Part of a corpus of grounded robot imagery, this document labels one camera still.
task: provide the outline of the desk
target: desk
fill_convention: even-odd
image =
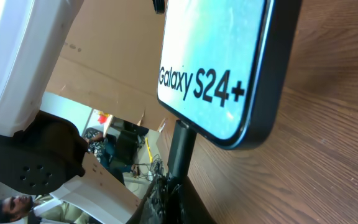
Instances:
[[[304,0],[270,137],[223,151],[198,136],[189,176],[218,223],[358,223],[358,0]]]

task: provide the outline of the ear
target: ear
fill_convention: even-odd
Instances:
[[[11,222],[16,222],[19,219],[21,219],[22,217],[19,214],[15,214],[12,218],[11,218]]]

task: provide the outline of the smartphone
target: smartphone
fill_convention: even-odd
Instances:
[[[276,116],[300,0],[169,0],[158,101],[223,149],[249,149]]]

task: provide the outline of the cardboard box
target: cardboard box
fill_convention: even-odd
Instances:
[[[47,91],[157,130],[164,23],[152,1],[85,0]]]

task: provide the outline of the wood grain surface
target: wood grain surface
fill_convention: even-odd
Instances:
[[[189,176],[218,223],[358,223],[358,0],[303,1],[270,137],[223,151],[198,136]]]

